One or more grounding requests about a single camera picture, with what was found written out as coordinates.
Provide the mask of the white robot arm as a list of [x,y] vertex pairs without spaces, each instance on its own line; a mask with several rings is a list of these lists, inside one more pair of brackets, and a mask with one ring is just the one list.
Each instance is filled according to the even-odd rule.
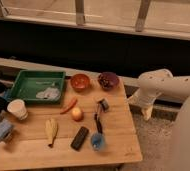
[[182,103],[172,130],[165,171],[190,171],[190,76],[174,76],[168,69],[158,69],[142,73],[137,85],[128,102],[141,109],[145,120],[151,118],[154,102],[160,96]]

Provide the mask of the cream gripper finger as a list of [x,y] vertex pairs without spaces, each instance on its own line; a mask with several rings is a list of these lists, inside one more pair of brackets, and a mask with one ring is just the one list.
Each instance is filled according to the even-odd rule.
[[152,106],[149,106],[148,108],[142,110],[143,117],[146,121],[148,121],[151,118],[152,110],[153,110]]

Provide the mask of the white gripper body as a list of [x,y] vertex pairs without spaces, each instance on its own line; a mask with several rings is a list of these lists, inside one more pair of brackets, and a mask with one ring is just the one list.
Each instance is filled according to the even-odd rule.
[[143,113],[151,113],[153,104],[160,95],[158,91],[139,88],[128,98],[128,102],[140,107]]

